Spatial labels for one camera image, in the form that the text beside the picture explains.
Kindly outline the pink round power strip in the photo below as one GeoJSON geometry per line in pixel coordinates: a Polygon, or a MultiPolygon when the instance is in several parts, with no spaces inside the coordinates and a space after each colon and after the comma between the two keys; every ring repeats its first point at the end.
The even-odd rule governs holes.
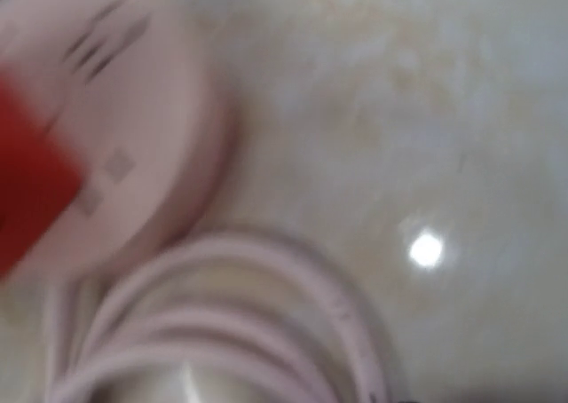
{"type": "Polygon", "coordinates": [[[83,166],[76,197],[5,278],[138,261],[190,226],[217,183],[232,107],[168,0],[2,0],[1,73],[83,166]]]}

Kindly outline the red cube socket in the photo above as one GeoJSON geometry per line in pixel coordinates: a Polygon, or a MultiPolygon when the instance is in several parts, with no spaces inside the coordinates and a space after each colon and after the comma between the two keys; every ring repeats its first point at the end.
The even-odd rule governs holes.
{"type": "Polygon", "coordinates": [[[83,166],[52,137],[61,111],[40,114],[13,77],[1,73],[1,276],[41,240],[76,197],[83,166]]]}

